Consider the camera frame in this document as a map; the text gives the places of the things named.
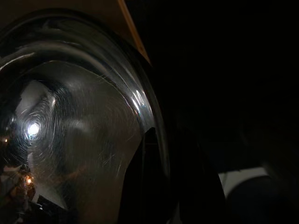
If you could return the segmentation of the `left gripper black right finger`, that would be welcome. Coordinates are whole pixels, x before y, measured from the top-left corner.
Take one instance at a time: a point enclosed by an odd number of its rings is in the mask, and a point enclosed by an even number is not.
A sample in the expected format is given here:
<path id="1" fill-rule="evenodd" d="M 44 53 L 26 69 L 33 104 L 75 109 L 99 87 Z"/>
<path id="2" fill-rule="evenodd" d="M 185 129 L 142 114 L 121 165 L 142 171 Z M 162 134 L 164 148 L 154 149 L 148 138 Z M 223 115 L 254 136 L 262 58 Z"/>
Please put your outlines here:
<path id="1" fill-rule="evenodd" d="M 221 224 L 226 217 L 221 181 L 197 143 L 182 148 L 180 165 L 182 224 Z"/>

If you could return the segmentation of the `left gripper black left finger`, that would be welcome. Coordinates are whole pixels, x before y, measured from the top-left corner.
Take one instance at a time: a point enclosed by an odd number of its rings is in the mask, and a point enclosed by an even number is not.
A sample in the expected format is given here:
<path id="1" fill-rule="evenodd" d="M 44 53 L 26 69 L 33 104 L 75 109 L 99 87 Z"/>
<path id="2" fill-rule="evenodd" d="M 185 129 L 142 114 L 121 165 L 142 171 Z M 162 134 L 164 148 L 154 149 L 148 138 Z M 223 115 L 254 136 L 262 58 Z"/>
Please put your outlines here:
<path id="1" fill-rule="evenodd" d="M 167 224 L 171 217 L 168 181 L 163 173 L 155 128 L 142 140 L 125 173 L 121 224 Z"/>

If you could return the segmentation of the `small steel bowl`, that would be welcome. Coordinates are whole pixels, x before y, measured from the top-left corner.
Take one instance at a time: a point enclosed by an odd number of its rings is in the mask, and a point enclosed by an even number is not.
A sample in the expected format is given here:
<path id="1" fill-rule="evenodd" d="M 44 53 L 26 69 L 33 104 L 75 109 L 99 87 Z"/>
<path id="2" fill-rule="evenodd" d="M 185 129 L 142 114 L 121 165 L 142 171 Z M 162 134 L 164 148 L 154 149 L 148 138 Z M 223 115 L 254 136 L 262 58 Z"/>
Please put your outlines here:
<path id="1" fill-rule="evenodd" d="M 0 29 L 0 224 L 121 224 L 125 173 L 152 127 L 171 201 L 150 73 L 78 11 L 36 11 Z"/>

